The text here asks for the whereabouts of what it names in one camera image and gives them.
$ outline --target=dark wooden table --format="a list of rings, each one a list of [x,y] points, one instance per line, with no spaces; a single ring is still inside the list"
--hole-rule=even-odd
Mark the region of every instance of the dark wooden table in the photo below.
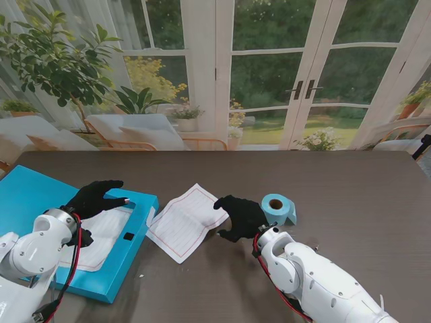
[[[41,152],[18,164],[76,187],[121,179],[157,195],[160,209],[196,182],[216,196],[288,196],[297,241],[318,244],[375,300],[383,294],[398,321],[431,322],[431,183],[404,152]],[[145,239],[112,305],[68,294],[56,322],[301,321],[251,256],[251,242],[231,244],[213,230],[181,265]]]

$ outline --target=white flower pot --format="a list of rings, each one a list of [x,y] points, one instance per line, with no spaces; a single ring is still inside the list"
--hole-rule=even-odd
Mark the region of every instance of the white flower pot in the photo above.
[[[177,119],[177,123],[181,132],[197,131],[197,119]]]
[[[241,138],[228,138],[228,150],[236,150],[240,142]]]

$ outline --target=yellow flowers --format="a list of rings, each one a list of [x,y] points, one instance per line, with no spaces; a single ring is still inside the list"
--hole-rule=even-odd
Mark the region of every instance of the yellow flowers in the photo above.
[[[176,95],[187,89],[187,84],[179,84],[178,87],[171,81],[159,75],[162,59],[152,59],[149,57],[125,57],[127,71],[130,82],[135,91],[141,91],[146,87],[151,88],[154,99],[172,101]]]
[[[235,102],[235,99],[230,100],[230,110],[242,110],[244,109],[240,103]],[[229,114],[229,126],[239,127],[245,119],[244,112],[233,112]]]

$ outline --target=french door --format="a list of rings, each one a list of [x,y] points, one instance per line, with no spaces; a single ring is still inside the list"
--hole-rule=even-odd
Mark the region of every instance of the french door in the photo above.
[[[230,117],[217,124],[241,120],[249,149],[300,149],[328,127],[337,149],[359,147],[430,12],[427,0],[218,0],[216,100]]]

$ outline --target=blue folder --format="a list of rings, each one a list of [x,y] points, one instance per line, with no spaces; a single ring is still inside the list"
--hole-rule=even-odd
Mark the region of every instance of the blue folder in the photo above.
[[[0,236],[11,231],[20,236],[31,233],[37,216],[66,204],[77,191],[34,170],[16,166],[0,180]],[[158,200],[154,195],[130,190],[113,189],[108,193],[130,198],[135,206],[133,212],[102,268],[92,273],[77,271],[67,291],[112,303],[147,233],[147,216],[152,208],[154,212],[158,210]],[[68,274],[69,268],[58,268],[56,288],[62,288]]]

